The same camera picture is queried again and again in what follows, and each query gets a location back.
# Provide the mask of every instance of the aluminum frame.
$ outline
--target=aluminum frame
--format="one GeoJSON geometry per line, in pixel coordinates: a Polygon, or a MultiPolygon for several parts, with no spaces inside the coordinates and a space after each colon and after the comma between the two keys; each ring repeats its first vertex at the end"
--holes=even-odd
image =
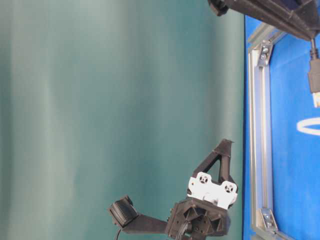
{"type": "Polygon", "coordinates": [[[261,209],[273,212],[270,67],[269,61],[261,64],[261,55],[263,46],[271,46],[268,53],[270,59],[272,47],[284,35],[285,32],[262,23],[248,39],[251,44],[248,49],[251,228],[256,232],[252,240],[293,239],[278,230],[276,219],[268,229],[261,215],[261,209]]]}

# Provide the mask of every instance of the blue panel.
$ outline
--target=blue panel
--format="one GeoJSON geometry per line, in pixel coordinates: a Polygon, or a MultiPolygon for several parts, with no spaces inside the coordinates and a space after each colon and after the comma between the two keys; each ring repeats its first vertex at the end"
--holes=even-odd
{"type": "Polygon", "coordinates": [[[307,78],[309,50],[309,42],[287,35],[270,62],[274,214],[298,240],[320,239],[320,137],[297,131],[299,121],[320,117],[307,78]]]}

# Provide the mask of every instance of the usb connector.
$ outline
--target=usb connector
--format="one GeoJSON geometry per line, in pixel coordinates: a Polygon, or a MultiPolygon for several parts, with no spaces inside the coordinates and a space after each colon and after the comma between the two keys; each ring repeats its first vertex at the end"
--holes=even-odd
{"type": "Polygon", "coordinates": [[[315,40],[311,41],[310,71],[308,73],[310,92],[312,93],[315,108],[320,108],[320,59],[315,40]]]}
{"type": "Polygon", "coordinates": [[[315,108],[320,108],[320,92],[315,92],[312,94],[313,103],[315,108]]]}

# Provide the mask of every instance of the white ring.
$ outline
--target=white ring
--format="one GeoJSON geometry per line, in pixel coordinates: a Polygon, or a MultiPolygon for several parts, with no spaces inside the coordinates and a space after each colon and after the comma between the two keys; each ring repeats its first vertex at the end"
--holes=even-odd
{"type": "Polygon", "coordinates": [[[296,129],[305,134],[320,136],[320,129],[310,128],[312,125],[320,125],[320,117],[302,120],[296,124],[296,129]]]}

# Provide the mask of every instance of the cable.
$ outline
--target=cable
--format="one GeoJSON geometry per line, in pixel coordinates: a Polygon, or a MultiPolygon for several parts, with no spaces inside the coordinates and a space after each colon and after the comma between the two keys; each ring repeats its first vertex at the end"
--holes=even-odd
{"type": "Polygon", "coordinates": [[[318,49],[317,49],[316,41],[314,38],[311,39],[310,56],[311,56],[311,60],[315,60],[319,58],[318,49]]]}
{"type": "Polygon", "coordinates": [[[119,228],[119,230],[116,232],[114,240],[118,240],[120,232],[121,232],[121,228],[119,228]]]}
{"type": "Polygon", "coordinates": [[[182,237],[185,233],[190,232],[192,229],[191,222],[185,221],[184,224],[181,225],[179,232],[177,233],[175,240],[182,240],[182,237]]]}

